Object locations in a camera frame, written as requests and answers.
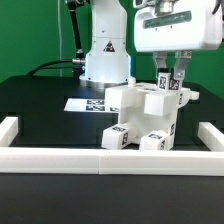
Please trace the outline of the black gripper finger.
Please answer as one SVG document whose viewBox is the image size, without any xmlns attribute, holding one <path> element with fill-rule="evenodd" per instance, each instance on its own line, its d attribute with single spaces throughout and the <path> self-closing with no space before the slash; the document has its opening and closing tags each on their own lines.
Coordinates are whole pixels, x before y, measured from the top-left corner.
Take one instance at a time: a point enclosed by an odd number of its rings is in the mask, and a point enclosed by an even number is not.
<svg viewBox="0 0 224 224">
<path fill-rule="evenodd" d="M 154 61 L 156 73 L 167 70 L 166 59 L 167 59 L 167 53 L 164 51 L 153 53 L 153 61 Z"/>
<path fill-rule="evenodd" d="M 191 50 L 181 50 L 175 52 L 175 65 L 173 77 L 175 80 L 183 81 L 188 64 L 192 58 Z"/>
</svg>

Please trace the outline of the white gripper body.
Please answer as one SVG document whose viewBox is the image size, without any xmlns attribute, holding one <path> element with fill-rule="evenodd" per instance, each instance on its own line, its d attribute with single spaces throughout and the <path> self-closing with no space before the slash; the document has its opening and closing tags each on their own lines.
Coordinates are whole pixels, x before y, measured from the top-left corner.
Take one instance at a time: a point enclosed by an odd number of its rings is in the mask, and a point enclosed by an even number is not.
<svg viewBox="0 0 224 224">
<path fill-rule="evenodd" d="M 143 0 L 134 19 L 134 46 L 138 52 L 216 50 L 222 42 L 222 7 L 218 0 L 176 0 L 173 11 L 156 13 Z"/>
</svg>

